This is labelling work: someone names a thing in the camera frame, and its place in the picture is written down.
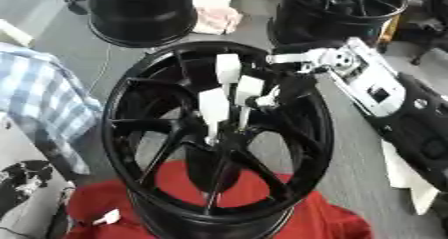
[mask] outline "white foam block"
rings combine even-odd
[[[246,99],[253,96],[260,96],[263,92],[263,87],[263,80],[243,75],[236,88],[235,104],[246,106]]]
[[[237,83],[241,74],[241,61],[238,54],[226,53],[216,56],[216,77],[220,84]]]
[[[221,87],[199,93],[199,111],[207,124],[229,119],[230,103]]]

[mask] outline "red towel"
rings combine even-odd
[[[286,181],[289,175],[278,175]],[[165,192],[191,203],[203,204],[200,192],[186,175],[185,165],[174,161],[162,166],[157,184]],[[238,206],[262,199],[266,184],[249,171],[243,171],[238,183],[225,192],[219,206]],[[119,209],[122,218],[112,225],[75,227],[65,239],[153,239],[140,225],[119,180],[92,184],[76,190],[68,205],[69,215],[77,221],[91,223],[105,213]],[[353,212],[331,205],[317,191],[312,192],[294,211],[287,225],[275,239],[371,239],[370,226]]]

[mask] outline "robotic arm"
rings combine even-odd
[[[414,77],[395,71],[358,38],[330,48],[274,50],[266,61],[287,73],[269,94],[249,98],[252,108],[275,108],[306,94],[327,73],[372,127],[423,178],[448,191],[448,101]]]

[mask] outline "bolt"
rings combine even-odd
[[[416,99],[414,101],[414,107],[417,109],[424,109],[426,106],[428,106],[428,101],[424,99]]]

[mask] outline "blue plaid fabric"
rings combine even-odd
[[[0,43],[0,110],[32,141],[52,141],[74,172],[89,173],[70,142],[96,124],[102,107],[56,57]]]

